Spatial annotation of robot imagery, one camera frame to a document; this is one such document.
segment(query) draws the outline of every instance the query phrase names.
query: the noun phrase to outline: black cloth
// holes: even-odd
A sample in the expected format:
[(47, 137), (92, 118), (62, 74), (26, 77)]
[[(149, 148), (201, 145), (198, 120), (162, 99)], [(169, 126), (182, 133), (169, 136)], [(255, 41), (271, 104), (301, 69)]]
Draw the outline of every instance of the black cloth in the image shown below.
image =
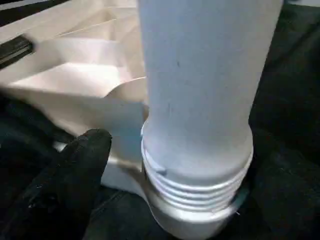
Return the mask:
[[(251, 193), (215, 239), (320, 237), (319, 58), (320, 8), (285, 5), (249, 119), (254, 139), (247, 175)], [(0, 167), (0, 191), (7, 204), (15, 198), (11, 193), (23, 190), (40, 168), (13, 167), (8, 173)], [(157, 225), (138, 196), (101, 187), (83, 239), (174, 237)]]
[[(0, 27), (13, 23), (17, 20), (26, 18), (32, 14), (36, 14), (55, 5), (66, 2), (67, 0), (49, 0), (29, 4), (21, 7), (10, 8), (0, 11)], [(0, 0), (0, 4), (7, 4), (8, 2), (17, 2), (9, 0)]]

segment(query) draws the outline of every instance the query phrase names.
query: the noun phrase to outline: white plastic tube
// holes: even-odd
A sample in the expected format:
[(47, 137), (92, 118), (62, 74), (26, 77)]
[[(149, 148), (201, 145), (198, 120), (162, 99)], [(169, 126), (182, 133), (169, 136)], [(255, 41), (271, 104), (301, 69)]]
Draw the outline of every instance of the white plastic tube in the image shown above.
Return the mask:
[(179, 238), (205, 239), (229, 217), (217, 216), (252, 159), (248, 118), (282, 4), (139, 0), (149, 96), (142, 154), (156, 193), (149, 204)]

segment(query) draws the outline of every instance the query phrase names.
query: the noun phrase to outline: threaded end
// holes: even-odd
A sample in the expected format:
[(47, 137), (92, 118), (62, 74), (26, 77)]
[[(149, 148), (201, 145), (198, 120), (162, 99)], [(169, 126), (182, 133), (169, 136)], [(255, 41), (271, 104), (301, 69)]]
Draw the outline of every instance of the threaded end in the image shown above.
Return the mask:
[(251, 151), (246, 166), (228, 181), (216, 185), (196, 186), (173, 182), (165, 178), (161, 172), (155, 171), (152, 167), (154, 161), (145, 149), (143, 141), (141, 152), (147, 177), (159, 197), (179, 209), (212, 213), (229, 206), (247, 174), (253, 156)]

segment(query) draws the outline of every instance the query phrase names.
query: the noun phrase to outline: black handle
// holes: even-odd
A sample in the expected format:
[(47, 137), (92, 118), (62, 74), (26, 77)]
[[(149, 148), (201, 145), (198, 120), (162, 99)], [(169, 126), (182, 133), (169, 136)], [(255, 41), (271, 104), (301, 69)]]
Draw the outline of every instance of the black handle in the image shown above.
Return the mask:
[(34, 51), (34, 44), (20, 35), (0, 44), (0, 70), (19, 61)]

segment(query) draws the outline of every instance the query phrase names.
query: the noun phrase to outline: gloved hand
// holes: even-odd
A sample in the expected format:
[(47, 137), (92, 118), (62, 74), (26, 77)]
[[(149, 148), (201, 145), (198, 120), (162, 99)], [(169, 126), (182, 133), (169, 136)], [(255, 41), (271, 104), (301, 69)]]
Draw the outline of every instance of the gloved hand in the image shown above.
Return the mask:
[[(39, 110), (6, 96), (0, 114), (0, 161), (19, 147), (50, 162), (6, 211), (0, 239), (82, 239), (108, 161), (110, 134), (93, 129), (74, 140)], [(67, 146), (60, 153), (54, 141)]]

